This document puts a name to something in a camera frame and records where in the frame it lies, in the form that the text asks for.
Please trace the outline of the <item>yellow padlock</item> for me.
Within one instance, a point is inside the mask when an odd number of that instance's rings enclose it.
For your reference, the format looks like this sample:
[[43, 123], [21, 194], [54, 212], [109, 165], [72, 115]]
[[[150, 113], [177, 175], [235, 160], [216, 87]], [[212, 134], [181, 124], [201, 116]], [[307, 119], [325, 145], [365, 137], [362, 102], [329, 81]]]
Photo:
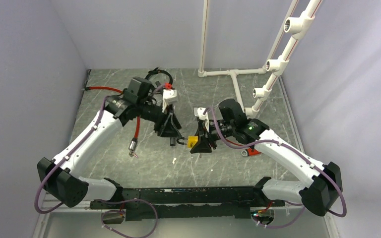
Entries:
[[176, 139], [176, 143], [180, 145], [186, 145], [188, 148], [193, 148], [199, 141], [198, 136], [180, 137]]

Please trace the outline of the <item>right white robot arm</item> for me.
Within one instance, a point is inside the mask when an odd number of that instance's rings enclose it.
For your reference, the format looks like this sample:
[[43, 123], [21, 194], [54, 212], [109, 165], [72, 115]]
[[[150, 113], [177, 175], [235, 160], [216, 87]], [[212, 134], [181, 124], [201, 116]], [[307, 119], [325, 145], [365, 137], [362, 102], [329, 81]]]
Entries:
[[337, 217], [347, 215], [347, 204], [342, 194], [340, 167], [309, 157], [279, 137], [267, 124], [249, 118], [234, 99], [218, 105], [222, 119], [217, 119], [213, 108], [194, 108], [197, 132], [188, 137], [193, 153], [211, 153], [217, 141], [233, 149], [255, 149], [272, 158], [292, 173], [297, 181], [264, 177], [254, 186], [254, 201], [260, 206], [271, 200], [300, 203], [311, 213]]

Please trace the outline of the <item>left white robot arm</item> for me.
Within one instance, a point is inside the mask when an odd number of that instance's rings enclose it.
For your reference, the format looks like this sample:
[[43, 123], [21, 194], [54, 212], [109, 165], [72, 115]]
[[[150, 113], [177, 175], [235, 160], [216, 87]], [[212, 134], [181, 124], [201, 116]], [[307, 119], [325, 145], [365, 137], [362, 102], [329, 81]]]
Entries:
[[69, 208], [93, 200], [119, 207], [122, 187], [109, 178], [83, 178], [83, 170], [102, 143], [134, 118], [153, 122], [159, 137], [181, 137], [174, 113], [177, 101], [178, 92], [171, 84], [155, 87], [147, 79], [134, 77], [121, 94], [104, 98], [96, 116], [70, 145], [52, 159], [38, 162], [41, 183], [36, 195], [45, 190]]

